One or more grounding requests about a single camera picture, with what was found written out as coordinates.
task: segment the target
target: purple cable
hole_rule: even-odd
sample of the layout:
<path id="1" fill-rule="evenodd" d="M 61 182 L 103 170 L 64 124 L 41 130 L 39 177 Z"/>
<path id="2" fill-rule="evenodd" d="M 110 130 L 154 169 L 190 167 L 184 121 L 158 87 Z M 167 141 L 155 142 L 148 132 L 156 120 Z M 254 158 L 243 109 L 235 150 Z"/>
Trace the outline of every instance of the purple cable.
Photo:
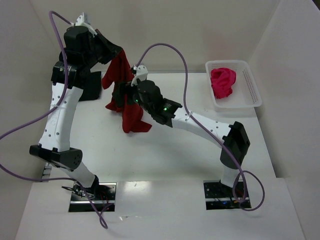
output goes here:
<path id="1" fill-rule="evenodd" d="M 67 63 L 67 56 L 66 56 L 66 52 L 65 52 L 65 48 L 64 48 L 64 45 L 62 43 L 62 40 L 61 40 L 61 37 L 59 35 L 59 32 L 58 32 L 58 29 L 57 29 L 57 26 L 55 24 L 55 21 L 54 21 L 54 18 L 53 18 L 53 15 L 56 15 L 57 17 L 59 17 L 60 19 L 62 19 L 63 21 L 65 21 L 67 24 L 71 24 L 70 21 L 68 21 L 67 19 L 65 19 L 63 16 L 61 16 L 60 14 L 56 13 L 55 11 L 50 11 L 49 12 L 49 18 L 50 18 L 50 21 L 51 21 L 51 25 L 53 27 L 53 30 L 54 30 L 54 33 L 55 33 L 55 36 L 58 40 L 58 43 L 59 43 L 59 46 L 60 46 L 60 49 L 61 49 L 61 53 L 62 53 L 62 58 L 63 58 L 63 64 L 64 64 L 64 88 L 63 88 L 63 91 L 62 91 L 62 94 L 61 94 L 61 97 L 59 99 L 59 101 L 57 102 L 57 105 L 59 106 L 65 95 L 66 95 L 66 92 L 67 92 L 67 89 L 68 89 L 68 63 Z M 7 131 L 6 133 L 2 134 L 0 136 L 0 140 L 2 140 L 3 138 L 5 138 L 6 136 L 20 130 L 20 129 L 23 129 L 31 124 L 34 124 L 38 121 L 40 121 L 41 119 L 44 119 L 45 117 L 47 117 L 48 115 L 50 115 L 51 113 L 53 113 L 58 107 L 55 106 L 53 108 L 51 108 L 47 113 L 37 117 L 36 119 L 32 120 L 32 121 L 29 121 L 21 126 L 18 126 L 16 128 L 13 128 L 9 131 Z M 3 171 L 5 171 L 7 174 L 10 174 L 11 176 L 13 177 L 16 177 L 18 179 L 22 179 L 22 180 L 25 180 L 25 181 L 31 181 L 31 182 L 46 182 L 46 181 L 55 181 L 55 180 L 71 180 L 71 181 L 76 181 L 76 183 L 81 187 L 81 189 L 83 190 L 85 196 L 88 198 L 89 202 L 90 202 L 90 205 L 92 206 L 93 210 L 96 212 L 96 214 L 99 216 L 99 220 L 100 220 L 100 224 L 103 228 L 105 229 L 108 229 L 108 225 L 106 223 L 106 221 L 104 220 L 103 216 L 102 216 L 102 213 L 107 209 L 106 207 L 104 209 L 102 209 L 101 213 L 99 213 L 99 211 L 97 210 L 97 208 L 95 207 L 94 203 L 92 202 L 92 200 L 90 199 L 89 197 L 89 194 L 87 193 L 86 189 L 82 186 L 82 184 L 80 182 L 78 182 L 76 179 L 73 179 L 73 178 L 69 178 L 69 177 L 55 177 L 55 178 L 49 178 L 49 179 L 37 179 L 37 178 L 29 178 L 29 177 L 24 177 L 24 176 L 20 176 L 18 174 L 15 174 L 13 172 L 11 172 L 10 170 L 6 169 L 1 163 L 0 163 L 0 169 L 2 169 Z"/>
<path id="2" fill-rule="evenodd" d="M 181 52 L 178 49 L 176 49 L 174 46 L 170 45 L 170 44 L 167 44 L 167 43 L 155 43 L 155 44 L 151 45 L 150 47 L 148 47 L 144 51 L 144 53 L 142 54 L 139 62 L 136 64 L 136 66 L 139 66 L 141 64 L 142 60 L 144 59 L 144 57 L 146 56 L 147 52 L 150 49 L 152 49 L 152 48 L 154 48 L 156 46 L 169 47 L 169 48 L 173 49 L 181 57 L 181 59 L 183 61 L 183 65 L 184 65 L 184 71 L 185 71 L 185 83 L 184 83 L 184 91 L 183 91 L 183 105 L 184 105 L 185 111 L 186 111 L 187 114 L 189 114 L 190 118 L 193 121 L 195 121 L 196 124 L 199 125 L 199 127 L 201 127 L 203 130 L 205 130 L 222 147 L 222 149 L 230 156 L 230 158 L 232 159 L 232 161 L 234 162 L 234 164 L 238 168 L 239 174 L 238 174 L 238 176 L 236 177 L 236 179 L 235 179 L 235 181 L 233 183 L 232 194 L 233 194 L 233 197 L 235 198 L 235 200 L 240 203 L 239 207 L 242 210 L 247 211 L 247 212 L 251 212 L 251 211 L 254 211 L 254 210 L 260 208 L 261 205 L 265 201 L 265 195 L 266 195 L 265 188 L 264 188 L 262 182 L 252 172 L 247 171 L 247 170 L 242 170 L 240 164 L 238 163 L 238 161 L 236 160 L 234 155 L 229 151 L 229 149 L 215 135 L 213 135 L 205 126 L 203 126 L 194 116 L 190 115 L 190 111 L 187 108 L 188 66 L 187 66 L 186 60 L 185 60 L 184 56 L 181 54 Z M 246 201 L 246 197 L 248 196 L 247 180 L 246 180 L 246 177 L 245 177 L 245 173 L 248 173 L 248 174 L 252 175 L 259 182 L 259 184 L 261 186 L 261 189 L 262 189 L 262 200 L 258 204 L 258 206 L 256 206 L 255 208 L 246 209 L 246 208 L 243 208 L 241 206 L 241 203 L 244 203 Z M 237 186 L 237 184 L 239 182 L 240 176 L 242 177 L 242 180 L 243 180 L 244 193 L 243 193 L 242 198 L 239 199 L 237 194 L 236 194 L 236 186 Z"/>

